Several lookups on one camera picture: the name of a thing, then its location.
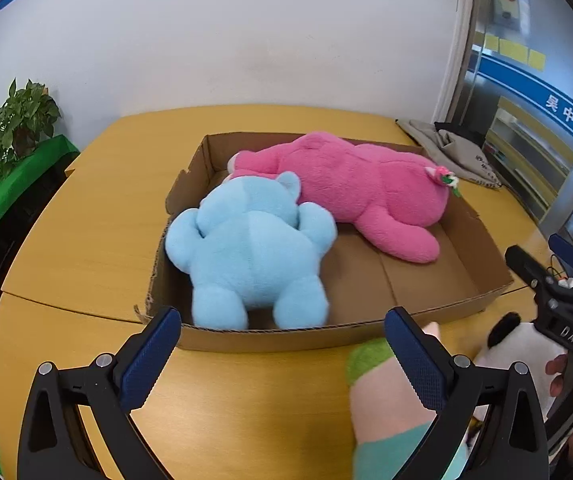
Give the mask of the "shallow cardboard box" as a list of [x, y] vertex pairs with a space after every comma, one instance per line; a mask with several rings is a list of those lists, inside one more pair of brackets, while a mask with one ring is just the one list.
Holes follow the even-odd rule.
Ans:
[[321, 262], [329, 297], [324, 326], [280, 330], [266, 309], [250, 315], [248, 330], [207, 330], [191, 314], [192, 284], [157, 250], [143, 321], [160, 309], [181, 315], [179, 347], [211, 352], [288, 352], [359, 344], [384, 333], [383, 318], [404, 307], [414, 321], [446, 323], [486, 309], [513, 282], [503, 255], [477, 212], [461, 197], [450, 197], [440, 221], [431, 226], [440, 256], [428, 264], [405, 262], [384, 254], [348, 223]]

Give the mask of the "pink plush bear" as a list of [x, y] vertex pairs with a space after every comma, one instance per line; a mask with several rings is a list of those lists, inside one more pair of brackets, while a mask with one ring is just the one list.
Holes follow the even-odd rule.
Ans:
[[352, 224], [371, 244], [412, 263], [440, 255], [428, 231], [459, 193], [457, 176], [412, 152], [353, 144], [328, 132], [311, 132], [263, 150], [239, 151], [228, 161], [232, 178], [274, 179], [297, 174], [302, 203], [327, 209], [338, 223]]

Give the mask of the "potted green plant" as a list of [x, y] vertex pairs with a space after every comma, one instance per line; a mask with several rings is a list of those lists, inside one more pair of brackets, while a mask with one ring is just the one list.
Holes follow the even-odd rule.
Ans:
[[42, 139], [53, 138], [54, 125], [61, 117], [45, 84], [29, 79], [20, 88], [16, 80], [11, 82], [8, 97], [0, 106], [0, 181], [32, 154]]

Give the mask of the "yellow sticky notes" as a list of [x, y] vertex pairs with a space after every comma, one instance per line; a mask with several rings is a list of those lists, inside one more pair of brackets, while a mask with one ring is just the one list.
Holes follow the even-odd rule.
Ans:
[[487, 58], [499, 58], [508, 63], [527, 66], [536, 72], [544, 72], [547, 65], [544, 53], [499, 34], [474, 32], [473, 41], [475, 49]]

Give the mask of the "light blue plush bear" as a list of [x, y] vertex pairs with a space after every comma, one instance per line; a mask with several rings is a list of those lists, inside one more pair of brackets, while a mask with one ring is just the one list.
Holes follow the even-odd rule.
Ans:
[[332, 214], [301, 202], [300, 178], [244, 176], [217, 186], [167, 230], [166, 256], [189, 275], [195, 326], [247, 330], [269, 308], [281, 330], [325, 324], [321, 262], [337, 237]]

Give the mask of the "cartoon poster on glass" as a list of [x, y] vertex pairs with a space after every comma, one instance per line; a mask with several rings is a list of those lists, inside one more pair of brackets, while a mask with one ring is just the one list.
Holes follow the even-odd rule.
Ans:
[[495, 25], [528, 35], [529, 0], [492, 0], [492, 21]]

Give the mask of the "green cloth covered shelf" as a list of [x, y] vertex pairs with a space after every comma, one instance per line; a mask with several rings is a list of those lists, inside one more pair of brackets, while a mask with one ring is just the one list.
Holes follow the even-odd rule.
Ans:
[[62, 157], [77, 157], [78, 154], [78, 148], [66, 136], [55, 136], [40, 143], [36, 151], [23, 159], [0, 181], [0, 220], [15, 201]]

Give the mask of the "panda plush toy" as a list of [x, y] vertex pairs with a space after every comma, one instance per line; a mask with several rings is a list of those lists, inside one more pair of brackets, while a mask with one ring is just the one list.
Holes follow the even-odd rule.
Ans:
[[547, 419], [554, 398], [550, 394], [553, 376], [545, 372], [545, 366], [565, 353], [563, 347], [541, 335], [532, 322], [523, 322], [518, 313], [509, 312], [492, 327], [474, 363], [506, 370], [514, 362], [524, 362], [533, 378], [543, 419]]

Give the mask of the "pink pig plush teal shirt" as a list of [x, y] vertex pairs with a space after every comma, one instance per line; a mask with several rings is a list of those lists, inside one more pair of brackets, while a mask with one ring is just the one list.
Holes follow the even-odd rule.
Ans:
[[386, 339], [360, 344], [346, 365], [356, 448], [355, 479], [393, 479], [435, 418], [424, 408]]

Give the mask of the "grey canvas bag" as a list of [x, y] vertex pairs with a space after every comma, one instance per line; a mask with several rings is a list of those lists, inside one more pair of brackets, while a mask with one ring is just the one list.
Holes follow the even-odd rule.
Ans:
[[501, 188], [502, 182], [492, 170], [481, 148], [472, 141], [428, 122], [397, 119], [397, 125], [424, 148], [428, 157], [458, 178], [485, 188]]

